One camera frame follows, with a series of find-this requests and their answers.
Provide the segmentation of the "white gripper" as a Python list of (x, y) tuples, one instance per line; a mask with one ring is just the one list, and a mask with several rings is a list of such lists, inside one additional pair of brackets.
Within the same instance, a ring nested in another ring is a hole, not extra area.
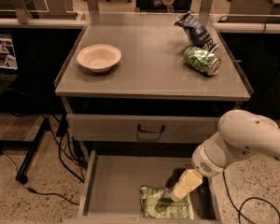
[(188, 192), (198, 188), (203, 182), (203, 176), (214, 177), (222, 173), (229, 165), (236, 162), (233, 149), (215, 133), (202, 142), (192, 154), (192, 165), (196, 169), (186, 170), (179, 178), (171, 192), (171, 199), (178, 203)]

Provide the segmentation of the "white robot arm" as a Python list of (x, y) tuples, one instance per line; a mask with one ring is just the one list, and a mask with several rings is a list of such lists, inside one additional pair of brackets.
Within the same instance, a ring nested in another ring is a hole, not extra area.
[(180, 202), (198, 188), (203, 177), (221, 174), (232, 163), (260, 153), (280, 161), (280, 128), (269, 118), (233, 109), (218, 121), (217, 132), (193, 152), (192, 168), (187, 169), (171, 191)]

